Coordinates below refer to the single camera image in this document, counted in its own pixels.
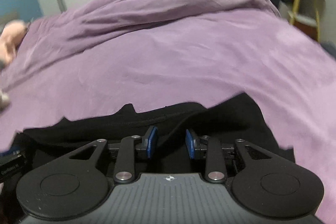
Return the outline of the black garment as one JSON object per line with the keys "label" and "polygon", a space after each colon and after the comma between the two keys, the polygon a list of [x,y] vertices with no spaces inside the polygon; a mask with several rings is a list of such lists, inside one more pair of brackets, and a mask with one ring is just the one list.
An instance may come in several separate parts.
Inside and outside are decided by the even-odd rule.
{"label": "black garment", "polygon": [[295,161],[293,149],[282,149],[266,124],[257,103],[240,93],[213,107],[196,102],[178,103],[144,113],[133,105],[124,105],[113,115],[69,121],[66,118],[49,127],[27,128],[18,133],[13,145],[25,152],[26,166],[11,179],[17,183],[27,172],[47,164],[97,139],[118,143],[131,135],[143,136],[150,126],[156,127],[153,149],[163,173],[190,173],[182,158],[186,153],[186,132],[214,136],[232,144],[244,139],[269,152]]}

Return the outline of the purple bed blanket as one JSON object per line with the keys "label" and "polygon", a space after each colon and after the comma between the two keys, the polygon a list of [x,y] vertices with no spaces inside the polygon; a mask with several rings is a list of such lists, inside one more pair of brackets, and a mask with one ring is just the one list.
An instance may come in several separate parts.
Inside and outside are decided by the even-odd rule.
{"label": "purple bed blanket", "polygon": [[246,92],[279,145],[322,179],[317,214],[335,223],[335,59],[269,0],[92,0],[34,20],[1,88],[2,151],[62,118],[128,103],[211,107]]}

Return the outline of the pink plush toy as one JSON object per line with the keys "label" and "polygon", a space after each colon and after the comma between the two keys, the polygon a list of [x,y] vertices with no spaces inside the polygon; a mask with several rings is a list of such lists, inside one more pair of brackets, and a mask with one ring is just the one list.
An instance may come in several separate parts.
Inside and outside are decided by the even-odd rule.
{"label": "pink plush toy", "polygon": [[4,26],[1,33],[1,68],[13,61],[28,29],[29,24],[23,20],[12,20]]}

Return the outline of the yellow side table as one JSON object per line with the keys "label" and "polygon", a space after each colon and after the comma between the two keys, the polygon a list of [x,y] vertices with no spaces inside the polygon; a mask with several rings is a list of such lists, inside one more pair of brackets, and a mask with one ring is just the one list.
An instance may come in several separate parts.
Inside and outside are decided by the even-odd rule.
{"label": "yellow side table", "polygon": [[325,0],[294,0],[288,11],[289,24],[320,43],[324,9]]}

